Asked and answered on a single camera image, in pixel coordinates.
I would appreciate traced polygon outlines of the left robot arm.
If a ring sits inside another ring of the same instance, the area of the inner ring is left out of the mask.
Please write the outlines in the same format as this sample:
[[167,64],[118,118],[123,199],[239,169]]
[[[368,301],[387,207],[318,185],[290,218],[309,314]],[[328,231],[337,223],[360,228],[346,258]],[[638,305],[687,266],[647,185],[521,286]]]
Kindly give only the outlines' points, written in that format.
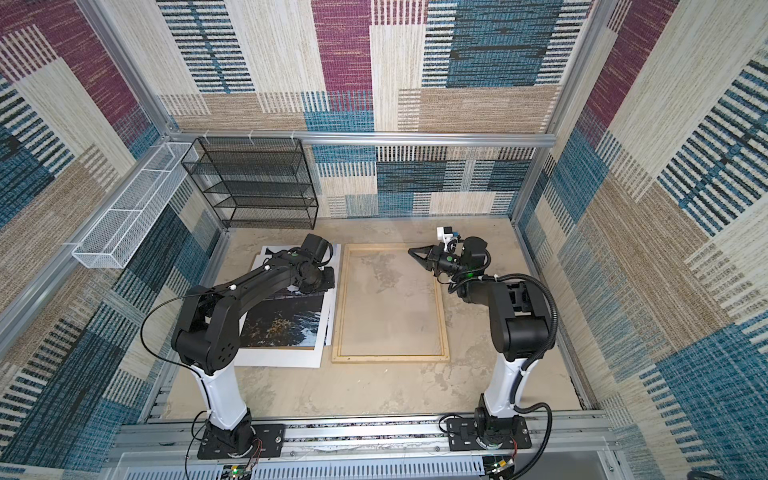
[[199,459],[243,458],[261,448],[234,370],[241,346],[240,320],[271,295],[290,286],[302,294],[325,293],[335,286],[328,264],[334,247],[309,234],[298,247],[269,253],[254,270],[213,287],[196,286],[185,295],[171,336],[181,365],[190,369],[204,400]]

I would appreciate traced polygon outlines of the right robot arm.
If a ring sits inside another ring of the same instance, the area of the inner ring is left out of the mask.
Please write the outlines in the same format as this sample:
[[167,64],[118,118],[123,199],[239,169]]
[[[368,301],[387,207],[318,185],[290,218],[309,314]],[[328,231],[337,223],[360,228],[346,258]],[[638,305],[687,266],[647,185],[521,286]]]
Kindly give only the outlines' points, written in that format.
[[482,305],[497,361],[489,387],[471,417],[446,414],[438,428],[452,451],[498,450],[531,446],[524,416],[543,407],[524,407],[522,392],[538,361],[554,347],[559,314],[543,283],[526,274],[487,275],[487,242],[438,231],[440,242],[413,247],[411,258],[436,278],[449,277],[447,291],[468,304]]

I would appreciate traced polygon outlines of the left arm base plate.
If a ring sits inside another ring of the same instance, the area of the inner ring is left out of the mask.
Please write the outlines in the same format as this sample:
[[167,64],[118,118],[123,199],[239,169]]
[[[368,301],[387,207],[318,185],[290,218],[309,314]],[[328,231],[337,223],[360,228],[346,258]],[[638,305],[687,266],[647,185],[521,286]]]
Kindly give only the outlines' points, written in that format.
[[255,459],[279,457],[283,448],[284,424],[242,422],[234,430],[223,430],[210,422],[205,425],[198,448],[199,460]]

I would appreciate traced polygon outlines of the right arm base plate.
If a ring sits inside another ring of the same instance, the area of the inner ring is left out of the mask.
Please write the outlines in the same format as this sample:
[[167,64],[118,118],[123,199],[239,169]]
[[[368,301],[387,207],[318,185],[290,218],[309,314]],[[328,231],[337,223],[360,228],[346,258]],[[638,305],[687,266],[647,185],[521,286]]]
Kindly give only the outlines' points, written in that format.
[[458,415],[444,415],[438,428],[447,436],[451,451],[515,450],[532,447],[526,420],[490,417],[476,420]]

